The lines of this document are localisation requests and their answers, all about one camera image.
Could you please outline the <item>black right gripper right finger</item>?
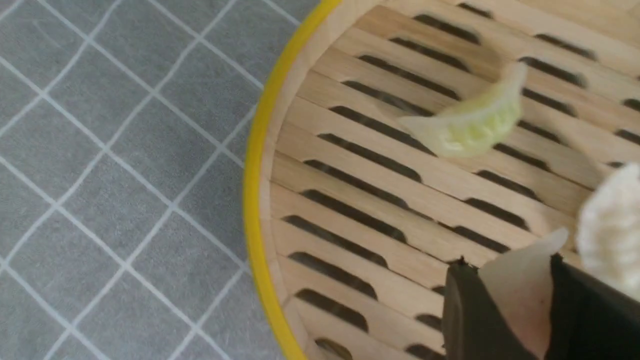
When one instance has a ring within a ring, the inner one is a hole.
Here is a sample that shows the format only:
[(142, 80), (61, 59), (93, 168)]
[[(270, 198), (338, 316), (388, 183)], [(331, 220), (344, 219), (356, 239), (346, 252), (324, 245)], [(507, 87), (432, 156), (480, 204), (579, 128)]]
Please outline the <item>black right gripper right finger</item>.
[(639, 301), (551, 257), (549, 360), (638, 360)]

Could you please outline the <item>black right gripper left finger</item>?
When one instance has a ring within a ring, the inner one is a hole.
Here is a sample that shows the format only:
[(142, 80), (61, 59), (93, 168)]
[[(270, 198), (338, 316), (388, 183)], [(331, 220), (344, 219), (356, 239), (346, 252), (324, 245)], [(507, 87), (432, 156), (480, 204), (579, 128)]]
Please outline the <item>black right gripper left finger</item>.
[(448, 360), (534, 360), (510, 330), (478, 269), (463, 257), (446, 271), (441, 332)]

